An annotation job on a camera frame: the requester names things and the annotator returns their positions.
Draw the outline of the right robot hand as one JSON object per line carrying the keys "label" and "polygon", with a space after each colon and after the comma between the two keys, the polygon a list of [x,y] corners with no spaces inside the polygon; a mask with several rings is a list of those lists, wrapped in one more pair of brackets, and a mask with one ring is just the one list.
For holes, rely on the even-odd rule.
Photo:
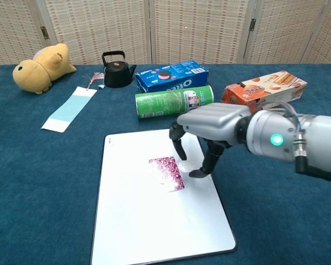
{"label": "right robot hand", "polygon": [[202,138],[208,146],[202,166],[191,171],[189,177],[204,178],[212,173],[224,150],[239,144],[237,124],[250,115],[245,105],[210,103],[177,117],[169,128],[169,138],[181,160],[187,160],[181,144],[185,133]]}

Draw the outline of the pink patterned card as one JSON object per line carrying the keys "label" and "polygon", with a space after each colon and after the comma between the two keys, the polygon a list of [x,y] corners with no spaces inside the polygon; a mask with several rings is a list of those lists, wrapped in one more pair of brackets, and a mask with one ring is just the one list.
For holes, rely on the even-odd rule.
{"label": "pink patterned card", "polygon": [[177,162],[173,156],[148,160],[152,179],[164,192],[174,192],[185,188]]}

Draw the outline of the white rectangular board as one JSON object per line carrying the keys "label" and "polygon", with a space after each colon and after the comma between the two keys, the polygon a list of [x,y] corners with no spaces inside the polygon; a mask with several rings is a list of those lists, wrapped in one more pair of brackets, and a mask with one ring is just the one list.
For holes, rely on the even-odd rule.
{"label": "white rectangular board", "polygon": [[[169,131],[110,134],[104,139],[91,265],[136,265],[232,252],[237,242],[212,176],[201,166],[198,138],[183,136],[182,161]],[[148,160],[173,156],[185,188],[164,192]]]}

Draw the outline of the green chips can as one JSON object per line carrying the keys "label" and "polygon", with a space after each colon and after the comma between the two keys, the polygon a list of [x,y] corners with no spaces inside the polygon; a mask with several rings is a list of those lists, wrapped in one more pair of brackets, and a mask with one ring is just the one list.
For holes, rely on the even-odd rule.
{"label": "green chips can", "polygon": [[209,85],[135,95],[140,119],[185,113],[213,102],[214,94]]}

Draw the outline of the orange biscuit box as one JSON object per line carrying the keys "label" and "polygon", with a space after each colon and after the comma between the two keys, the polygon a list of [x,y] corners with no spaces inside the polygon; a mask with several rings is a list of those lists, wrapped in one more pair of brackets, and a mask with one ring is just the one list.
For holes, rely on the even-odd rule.
{"label": "orange biscuit box", "polygon": [[265,76],[227,85],[221,101],[246,105],[253,113],[301,98],[307,82],[282,70]]}

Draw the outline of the blue Oreo box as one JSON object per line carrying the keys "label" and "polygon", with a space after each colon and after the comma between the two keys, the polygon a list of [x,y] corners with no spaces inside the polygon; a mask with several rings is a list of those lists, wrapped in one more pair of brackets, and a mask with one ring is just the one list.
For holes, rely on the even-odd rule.
{"label": "blue Oreo box", "polygon": [[194,60],[156,67],[135,74],[143,93],[171,91],[207,85],[209,71]]}

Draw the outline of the black teapot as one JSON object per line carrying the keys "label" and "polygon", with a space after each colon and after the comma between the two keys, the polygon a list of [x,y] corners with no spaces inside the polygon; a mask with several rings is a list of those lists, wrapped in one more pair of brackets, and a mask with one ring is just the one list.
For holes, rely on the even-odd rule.
{"label": "black teapot", "polygon": [[[123,61],[107,62],[105,57],[121,55]],[[102,54],[104,65],[104,85],[111,88],[126,87],[132,82],[137,65],[129,66],[124,51],[108,51]]]}

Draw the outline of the blue white tasselled bookmark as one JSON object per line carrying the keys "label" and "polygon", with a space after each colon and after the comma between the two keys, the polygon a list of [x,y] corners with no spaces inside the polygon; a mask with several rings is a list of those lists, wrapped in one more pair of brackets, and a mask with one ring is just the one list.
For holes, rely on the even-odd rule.
{"label": "blue white tasselled bookmark", "polygon": [[41,129],[63,133],[69,127],[70,123],[87,105],[97,90],[92,89],[91,85],[96,80],[102,80],[104,73],[95,72],[90,78],[87,88],[78,86],[72,95],[45,121]]}

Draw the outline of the woven folding screen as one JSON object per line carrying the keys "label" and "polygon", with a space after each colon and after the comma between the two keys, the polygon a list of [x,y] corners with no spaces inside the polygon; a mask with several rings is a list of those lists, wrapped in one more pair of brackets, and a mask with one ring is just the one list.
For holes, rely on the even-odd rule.
{"label": "woven folding screen", "polygon": [[75,65],[331,63],[331,0],[0,0],[0,65],[58,43]]}

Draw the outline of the yellow plush toy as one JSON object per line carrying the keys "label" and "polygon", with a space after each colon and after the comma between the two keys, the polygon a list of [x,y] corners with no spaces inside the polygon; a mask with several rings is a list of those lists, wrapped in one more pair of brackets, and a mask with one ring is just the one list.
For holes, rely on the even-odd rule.
{"label": "yellow plush toy", "polygon": [[69,48],[65,43],[47,46],[32,59],[23,60],[13,70],[16,85],[24,91],[42,94],[60,77],[75,72],[70,63]]}

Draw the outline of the blue table cover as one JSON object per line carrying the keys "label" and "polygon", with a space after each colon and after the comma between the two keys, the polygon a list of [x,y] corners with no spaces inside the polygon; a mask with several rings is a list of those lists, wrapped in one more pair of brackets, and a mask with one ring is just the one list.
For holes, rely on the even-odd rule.
{"label": "blue table cover", "polygon": [[[104,88],[63,133],[47,118],[101,65],[78,65],[42,95],[19,89],[0,66],[0,265],[89,265],[104,137],[165,129],[139,120],[135,83]],[[224,152],[213,172],[237,240],[233,253],[159,265],[331,265],[331,182],[291,164]]]}

